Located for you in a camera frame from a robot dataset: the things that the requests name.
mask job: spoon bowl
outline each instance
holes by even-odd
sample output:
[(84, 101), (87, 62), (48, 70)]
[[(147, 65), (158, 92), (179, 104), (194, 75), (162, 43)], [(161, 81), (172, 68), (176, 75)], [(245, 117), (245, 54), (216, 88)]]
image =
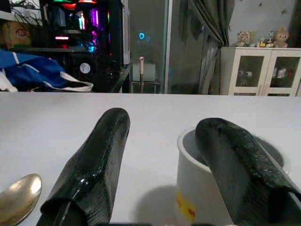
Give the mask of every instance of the spoon bowl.
[(0, 226), (15, 226), (36, 206), (42, 191), (38, 174), (29, 174), (0, 193)]

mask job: teddy bear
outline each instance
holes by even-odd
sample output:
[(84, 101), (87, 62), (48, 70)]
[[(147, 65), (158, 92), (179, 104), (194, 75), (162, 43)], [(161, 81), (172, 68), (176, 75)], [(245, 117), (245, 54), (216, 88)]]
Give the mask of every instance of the teddy bear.
[(238, 33), (238, 43), (236, 46), (246, 46), (249, 41), (249, 32), (241, 31)]
[(279, 28), (275, 35), (275, 47), (276, 48), (287, 48), (288, 32), (286, 31), (286, 27), (282, 26)]

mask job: cardboard box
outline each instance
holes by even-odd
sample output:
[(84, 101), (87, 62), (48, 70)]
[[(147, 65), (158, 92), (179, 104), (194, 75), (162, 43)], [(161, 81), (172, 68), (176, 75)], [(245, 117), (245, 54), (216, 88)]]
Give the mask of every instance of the cardboard box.
[(3, 22), (0, 32), (0, 44), (7, 46), (7, 48), (31, 45), (30, 34), (26, 24), (15, 21)]

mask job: cabinet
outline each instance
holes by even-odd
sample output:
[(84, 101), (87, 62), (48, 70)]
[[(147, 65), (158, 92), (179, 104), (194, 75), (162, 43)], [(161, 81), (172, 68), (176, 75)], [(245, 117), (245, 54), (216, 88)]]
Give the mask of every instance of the cabinet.
[(222, 95), (296, 96), (300, 48), (223, 47), (221, 56)]

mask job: white table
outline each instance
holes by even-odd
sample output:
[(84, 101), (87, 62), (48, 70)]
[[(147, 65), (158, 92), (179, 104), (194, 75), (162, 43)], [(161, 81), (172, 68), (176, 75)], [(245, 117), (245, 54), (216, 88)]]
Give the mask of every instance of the white table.
[(38, 173), (38, 206), (21, 226), (34, 226), (40, 206), (67, 160), (109, 108), (131, 118), (112, 222), (174, 223), (176, 140), (207, 117), (232, 121), (286, 152), (301, 187), (301, 98), (74, 93), (0, 93), (0, 190)]

